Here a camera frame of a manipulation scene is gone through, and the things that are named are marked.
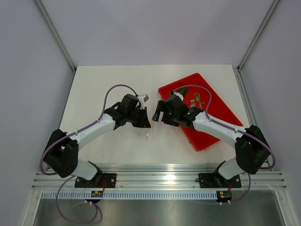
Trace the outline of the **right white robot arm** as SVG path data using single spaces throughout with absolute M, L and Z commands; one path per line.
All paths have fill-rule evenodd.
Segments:
M 270 147 L 258 127 L 237 126 L 217 119 L 200 108 L 188 108 L 176 94 L 158 101 L 152 120 L 209 134 L 235 150 L 235 157 L 223 161 L 214 172 L 199 178 L 202 187 L 228 187 L 240 174 L 256 174 L 271 156 Z

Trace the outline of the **clear zip top bag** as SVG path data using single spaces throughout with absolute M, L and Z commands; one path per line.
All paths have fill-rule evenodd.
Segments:
M 138 140 L 148 141 L 153 127 L 154 121 L 151 121 L 150 128 L 135 128 L 134 137 Z

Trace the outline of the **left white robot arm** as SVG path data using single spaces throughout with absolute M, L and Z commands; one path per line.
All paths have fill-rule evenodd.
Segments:
M 47 164 L 61 178 L 75 176 L 84 179 L 90 187 L 99 186 L 102 171 L 94 163 L 79 159 L 79 151 L 101 135 L 126 123 L 131 123 L 136 128 L 150 128 L 145 106 L 148 99 L 147 94 L 127 94 L 122 101 L 105 109 L 99 118 L 87 125 L 68 132 L 55 130 L 50 136 L 41 162 Z

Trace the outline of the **green cucumber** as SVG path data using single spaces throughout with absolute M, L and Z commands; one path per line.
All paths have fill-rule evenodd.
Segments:
M 184 97 L 187 92 L 187 89 L 188 89 L 187 87 L 183 87 L 183 88 L 180 88 L 177 92 Z

